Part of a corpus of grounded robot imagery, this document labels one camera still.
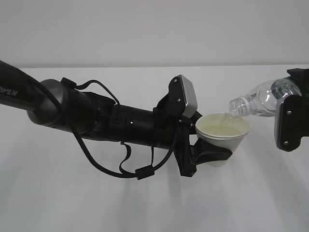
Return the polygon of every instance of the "cable connector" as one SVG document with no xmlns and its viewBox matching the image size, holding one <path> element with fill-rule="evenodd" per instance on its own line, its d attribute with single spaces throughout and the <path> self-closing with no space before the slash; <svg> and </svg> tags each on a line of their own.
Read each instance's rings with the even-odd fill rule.
<svg viewBox="0 0 309 232">
<path fill-rule="evenodd" d="M 152 165 L 148 165 L 146 167 L 142 167 L 135 170 L 135 174 L 137 175 L 138 180 L 142 180 L 144 178 L 150 177 L 155 174 L 154 167 Z"/>
</svg>

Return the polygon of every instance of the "yellowish liquid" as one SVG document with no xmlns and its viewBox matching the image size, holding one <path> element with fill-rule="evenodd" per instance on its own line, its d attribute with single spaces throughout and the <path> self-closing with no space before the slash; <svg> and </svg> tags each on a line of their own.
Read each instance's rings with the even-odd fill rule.
<svg viewBox="0 0 309 232">
<path fill-rule="evenodd" d="M 230 126 L 205 126 L 203 128 L 203 132 L 207 134 L 213 135 L 221 135 L 221 136 L 230 136 L 230 135 L 238 135 L 241 132 L 234 127 Z"/>
</svg>

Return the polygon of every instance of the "robotic arm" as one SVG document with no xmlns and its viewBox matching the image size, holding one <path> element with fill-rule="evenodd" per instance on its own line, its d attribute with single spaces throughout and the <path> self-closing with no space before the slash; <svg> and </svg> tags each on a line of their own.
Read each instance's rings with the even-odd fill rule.
<svg viewBox="0 0 309 232">
<path fill-rule="evenodd" d="M 101 85 L 113 99 L 93 92 L 81 92 L 91 83 Z M 0 61 L 0 103 L 27 111 L 32 122 L 54 129 L 72 132 L 88 160 L 98 170 L 119 178 L 143 179 L 155 174 L 174 152 L 180 174 L 192 177 L 201 163 L 226 160 L 232 152 L 198 139 L 190 145 L 189 135 L 196 134 L 195 123 L 201 117 L 192 83 L 183 75 L 174 77 L 169 92 L 153 111 L 120 105 L 118 99 L 99 81 L 83 85 L 63 78 L 41 83 L 21 70 Z M 98 164 L 82 138 L 121 142 L 130 157 L 126 143 L 168 149 L 156 166 L 139 168 L 134 173 L 119 166 L 121 173 Z"/>
</svg>

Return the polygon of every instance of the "clear plastic bottle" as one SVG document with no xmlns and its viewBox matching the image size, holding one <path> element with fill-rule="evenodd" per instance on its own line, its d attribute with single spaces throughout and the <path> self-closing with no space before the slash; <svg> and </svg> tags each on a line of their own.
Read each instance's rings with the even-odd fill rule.
<svg viewBox="0 0 309 232">
<path fill-rule="evenodd" d="M 233 117 L 271 117 L 276 113 L 277 100 L 292 94 L 301 96 L 300 89 L 291 80 L 284 78 L 267 81 L 252 89 L 246 96 L 230 101 L 230 113 Z"/>
</svg>

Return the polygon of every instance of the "white paper cup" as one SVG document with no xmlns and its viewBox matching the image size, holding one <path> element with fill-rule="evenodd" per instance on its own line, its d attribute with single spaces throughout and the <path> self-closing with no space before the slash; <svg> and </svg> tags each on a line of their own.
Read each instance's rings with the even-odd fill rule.
<svg viewBox="0 0 309 232">
<path fill-rule="evenodd" d="M 233 135 L 220 135 L 207 131 L 207 126 L 232 127 L 236 130 Z M 249 133 L 251 125 L 241 117 L 230 118 L 229 114 L 219 113 L 206 115 L 196 122 L 197 137 L 210 144 L 227 148 L 234 152 L 242 139 Z M 226 161 L 214 161 L 211 163 L 224 164 Z"/>
</svg>

